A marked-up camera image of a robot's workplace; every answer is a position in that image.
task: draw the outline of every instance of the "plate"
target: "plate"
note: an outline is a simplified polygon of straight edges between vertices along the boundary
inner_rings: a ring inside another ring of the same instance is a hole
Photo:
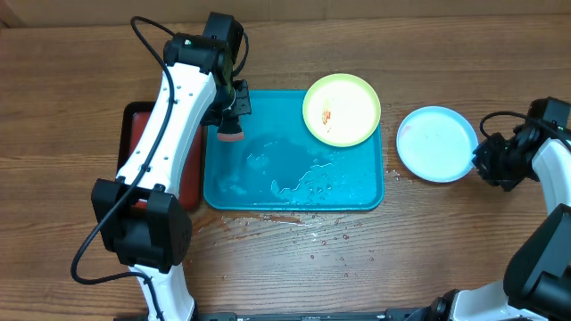
[[[404,165],[418,177],[448,183],[473,167],[476,132],[459,113],[441,106],[420,108],[399,126],[396,148]]]
[[[333,74],[318,80],[303,100],[303,121],[321,142],[348,147],[364,142],[378,126],[381,103],[365,80]]]

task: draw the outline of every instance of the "yellow-rimmed plate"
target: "yellow-rimmed plate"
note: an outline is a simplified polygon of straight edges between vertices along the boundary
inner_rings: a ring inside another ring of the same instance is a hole
[[[348,147],[364,142],[377,129],[381,103],[365,80],[333,74],[318,80],[303,99],[303,120],[321,142]]]

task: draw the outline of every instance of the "black cable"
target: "black cable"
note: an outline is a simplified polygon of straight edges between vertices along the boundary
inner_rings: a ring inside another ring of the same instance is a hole
[[[525,119],[525,120],[531,121],[536,126],[539,126],[540,128],[547,130],[548,132],[552,133],[558,140],[561,141],[561,143],[563,143],[563,145],[569,150],[569,152],[571,152],[571,144],[569,144],[569,142],[565,139],[565,137],[563,137],[563,135],[561,135],[561,133],[558,130],[547,126],[547,124],[545,124],[544,122],[542,122],[540,120],[537,120],[537,119],[531,118],[529,116],[526,116],[522,113],[513,112],[513,111],[496,111],[496,112],[488,114],[484,118],[482,118],[482,121],[480,121],[480,132],[482,132],[482,135],[484,135],[488,139],[490,138],[490,135],[488,135],[488,133],[485,132],[484,123],[488,119],[496,117],[496,116],[513,116],[513,117],[518,117],[520,119]]]
[[[244,65],[246,64],[246,58],[248,58],[248,52],[250,51],[250,43],[248,42],[248,35],[246,35],[245,31],[243,31],[243,33],[244,33],[244,41],[246,43],[246,52],[244,53],[244,57],[242,58],[242,61],[240,62],[238,67],[236,67],[236,69],[232,71],[232,78],[238,76],[240,71],[242,71]]]
[[[141,35],[141,33],[139,32],[139,30],[137,28],[137,21],[149,23],[149,24],[151,24],[151,25],[153,25],[159,29],[164,30],[165,32],[167,32],[171,36],[174,36],[175,34],[174,34],[174,32],[170,31],[166,27],[164,27],[164,26],[162,26],[162,25],[160,25],[154,21],[150,21],[147,18],[135,16],[131,19],[131,28],[133,28],[133,31],[135,31],[135,34],[137,35],[139,40],[141,40],[143,45],[153,55],[154,59],[161,65],[161,68],[165,73],[167,81],[169,82],[169,105],[167,107],[167,112],[165,114],[164,121],[162,122],[161,129],[159,130],[159,134],[157,134],[157,138],[155,139],[153,146],[151,147],[151,150],[149,151],[149,154],[147,155],[147,157],[145,159],[145,162],[141,166],[141,170],[139,171],[139,173],[135,177],[135,180],[133,180],[133,183],[131,183],[131,186],[128,188],[128,190],[123,194],[123,196],[121,196],[119,198],[119,200],[115,203],[115,205],[113,205],[113,207],[107,212],[107,214],[105,214],[103,219],[97,224],[97,226],[95,226],[93,231],[91,231],[91,233],[87,236],[86,240],[81,244],[81,246],[78,249],[78,252],[75,254],[75,257],[73,258],[73,261],[71,262],[70,271],[71,271],[71,277],[76,282],[78,282],[80,284],[87,284],[87,285],[101,284],[104,282],[109,282],[112,280],[118,280],[118,279],[121,279],[123,277],[130,277],[130,276],[136,276],[136,277],[140,277],[140,278],[144,279],[145,280],[144,284],[147,284],[147,286],[149,287],[149,292],[151,293],[151,297],[153,300],[153,306],[154,306],[154,310],[156,311],[157,318],[159,318],[161,321],[164,321],[164,316],[162,315],[162,311],[159,307],[159,302],[157,301],[157,294],[154,290],[154,286],[153,286],[151,277],[149,277],[147,274],[142,273],[142,272],[124,272],[124,273],[119,273],[119,274],[116,274],[113,276],[105,276],[105,277],[100,277],[100,278],[96,278],[96,279],[85,279],[81,276],[78,276],[78,263],[79,263],[79,260],[81,259],[81,256],[83,256],[83,253],[86,251],[87,246],[89,246],[89,244],[94,240],[94,238],[97,236],[99,231],[101,231],[101,228],[105,225],[105,223],[109,220],[109,218],[116,213],[117,209],[123,205],[123,203],[127,200],[127,198],[133,193],[135,188],[137,188],[138,183],[143,178],[143,175],[145,174],[147,168],[149,167],[149,164],[151,163],[151,160],[153,159],[153,156],[154,156],[155,152],[157,151],[159,144],[161,143],[162,136],[164,135],[164,132],[167,129],[167,125],[169,124],[170,114],[172,113],[172,105],[174,103],[174,96],[175,96],[174,83],[172,81],[172,76],[170,75],[169,69],[167,68],[167,65],[164,63],[164,61],[162,60],[160,55],[158,55],[156,53],[156,51],[154,51],[154,49],[151,47],[151,45],[149,45],[149,43],[145,40],[143,35]]]

